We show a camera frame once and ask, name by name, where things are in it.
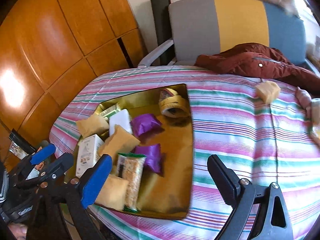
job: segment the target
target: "maroon jacket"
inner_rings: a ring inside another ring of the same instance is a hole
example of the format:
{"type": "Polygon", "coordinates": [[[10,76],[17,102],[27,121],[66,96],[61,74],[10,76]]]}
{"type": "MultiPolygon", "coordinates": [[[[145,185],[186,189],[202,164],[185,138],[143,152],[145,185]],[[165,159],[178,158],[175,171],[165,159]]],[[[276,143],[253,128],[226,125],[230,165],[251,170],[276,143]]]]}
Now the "maroon jacket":
{"type": "Polygon", "coordinates": [[[195,66],[217,74],[276,79],[320,95],[320,78],[313,72],[297,67],[277,49],[259,43],[239,44],[217,55],[200,55],[195,66]]]}

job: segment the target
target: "blue gripper pad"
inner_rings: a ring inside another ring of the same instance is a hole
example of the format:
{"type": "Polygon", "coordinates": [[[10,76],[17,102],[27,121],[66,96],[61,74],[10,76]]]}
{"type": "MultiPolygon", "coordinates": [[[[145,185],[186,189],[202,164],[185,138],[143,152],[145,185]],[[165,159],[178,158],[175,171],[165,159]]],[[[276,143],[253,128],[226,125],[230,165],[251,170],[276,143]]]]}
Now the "blue gripper pad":
{"type": "MultiPolygon", "coordinates": [[[[100,160],[98,160],[96,165],[91,169],[93,169],[93,172],[82,188],[81,203],[84,208],[87,208],[96,201],[103,184],[106,182],[112,169],[111,156],[106,154],[102,155],[100,160]]],[[[89,170],[90,169],[87,169],[81,178],[86,179],[86,173],[91,172],[89,170]]]]}
{"type": "Polygon", "coordinates": [[[44,147],[40,151],[36,152],[31,160],[31,165],[38,165],[41,162],[43,162],[46,158],[48,158],[50,155],[54,154],[56,152],[56,147],[50,143],[48,146],[44,147]]]}

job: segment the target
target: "human hand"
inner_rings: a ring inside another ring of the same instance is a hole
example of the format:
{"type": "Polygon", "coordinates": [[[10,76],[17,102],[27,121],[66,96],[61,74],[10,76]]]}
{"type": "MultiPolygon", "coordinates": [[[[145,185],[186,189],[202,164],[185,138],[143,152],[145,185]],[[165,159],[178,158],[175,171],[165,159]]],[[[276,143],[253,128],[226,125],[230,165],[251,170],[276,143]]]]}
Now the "human hand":
{"type": "Polygon", "coordinates": [[[10,223],[8,228],[17,240],[25,240],[27,237],[27,226],[23,224],[10,223]]]}

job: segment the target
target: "yellow box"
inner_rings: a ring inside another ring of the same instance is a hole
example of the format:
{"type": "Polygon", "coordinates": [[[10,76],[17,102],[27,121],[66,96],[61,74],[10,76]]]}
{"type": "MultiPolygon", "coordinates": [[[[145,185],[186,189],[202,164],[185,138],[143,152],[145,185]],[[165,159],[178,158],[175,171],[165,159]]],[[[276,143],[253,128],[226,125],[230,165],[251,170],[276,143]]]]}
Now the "yellow box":
{"type": "MultiPolygon", "coordinates": [[[[188,101],[186,85],[178,84],[113,98],[99,104],[95,113],[99,114],[118,103],[121,109],[129,111],[132,118],[150,113],[162,122],[164,131],[148,140],[145,145],[161,144],[161,152],[164,156],[163,177],[144,170],[137,202],[140,211],[137,213],[123,211],[123,213],[158,219],[180,220],[186,217],[191,199],[193,174],[192,119],[191,117],[175,119],[161,115],[158,101],[160,92],[164,88],[176,90],[179,95],[188,101]]],[[[99,136],[105,140],[108,133],[99,136]]],[[[75,161],[79,142],[74,151],[75,161]]],[[[67,172],[65,182],[68,182],[74,176],[75,165],[67,172]]]]}

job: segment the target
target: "sofa backrest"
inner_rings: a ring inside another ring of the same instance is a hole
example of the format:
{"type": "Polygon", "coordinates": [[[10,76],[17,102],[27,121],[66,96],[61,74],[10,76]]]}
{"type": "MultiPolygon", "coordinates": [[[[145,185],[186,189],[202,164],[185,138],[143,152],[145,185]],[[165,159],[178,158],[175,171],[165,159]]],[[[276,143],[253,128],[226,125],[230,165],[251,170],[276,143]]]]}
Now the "sofa backrest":
{"type": "Polygon", "coordinates": [[[169,6],[178,61],[218,54],[257,42],[279,49],[294,64],[306,56],[303,21],[277,5],[258,0],[180,0],[169,6]]]}

